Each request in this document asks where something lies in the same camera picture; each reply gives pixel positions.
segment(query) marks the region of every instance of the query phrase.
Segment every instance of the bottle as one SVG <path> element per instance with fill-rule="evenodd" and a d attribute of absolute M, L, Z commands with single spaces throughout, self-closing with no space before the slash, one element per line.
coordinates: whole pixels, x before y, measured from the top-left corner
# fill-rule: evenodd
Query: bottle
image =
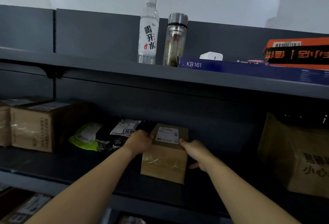
<path fill-rule="evenodd" d="M 159 30 L 159 13 L 155 0 L 147 0 L 139 23 L 138 63 L 155 65 Z"/>
<path fill-rule="evenodd" d="M 184 53 L 187 23 L 186 14 L 172 13 L 169 15 L 163 65 L 178 67 L 178 59 Z"/>

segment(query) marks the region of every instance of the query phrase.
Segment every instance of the person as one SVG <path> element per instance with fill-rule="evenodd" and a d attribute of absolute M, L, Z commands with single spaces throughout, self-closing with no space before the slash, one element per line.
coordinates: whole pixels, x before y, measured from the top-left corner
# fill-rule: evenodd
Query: person
<path fill-rule="evenodd" d="M 129 162 L 152 145 L 153 136 L 138 130 L 125 145 L 102 163 L 54 197 L 26 224 L 98 223 L 109 198 Z M 298 224 L 285 210 L 271 201 L 199 141 L 180 139 L 187 153 L 197 161 L 190 168 L 207 172 L 234 224 Z"/>

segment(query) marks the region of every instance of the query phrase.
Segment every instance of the bottle label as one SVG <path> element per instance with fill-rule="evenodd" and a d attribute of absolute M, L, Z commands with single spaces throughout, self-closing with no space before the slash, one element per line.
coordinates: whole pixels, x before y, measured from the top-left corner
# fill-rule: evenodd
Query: bottle label
<path fill-rule="evenodd" d="M 157 53 L 159 22 L 151 18 L 142 18 L 139 24 L 138 53 Z"/>

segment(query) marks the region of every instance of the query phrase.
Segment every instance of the white bottle cap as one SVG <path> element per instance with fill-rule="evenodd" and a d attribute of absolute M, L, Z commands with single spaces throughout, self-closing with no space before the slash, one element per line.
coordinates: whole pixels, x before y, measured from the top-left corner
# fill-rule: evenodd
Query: white bottle cap
<path fill-rule="evenodd" d="M 155 0 L 147 0 L 147 1 L 146 1 L 146 4 L 147 4 L 147 3 L 153 3 L 153 4 L 155 5 Z"/>

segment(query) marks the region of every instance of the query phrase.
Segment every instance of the gray shelf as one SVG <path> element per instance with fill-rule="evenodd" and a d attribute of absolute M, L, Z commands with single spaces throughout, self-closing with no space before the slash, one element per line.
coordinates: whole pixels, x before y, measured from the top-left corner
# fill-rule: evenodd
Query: gray shelf
<path fill-rule="evenodd" d="M 37 53 L 5 47 L 0 47 L 0 59 L 10 60 L 11 62 L 31 62 L 68 68 L 115 72 L 174 81 L 329 99 L 329 86 L 327 85 L 235 75 L 222 72 L 180 69 L 161 65 L 139 64 L 137 62 L 68 56 L 57 53 Z"/>

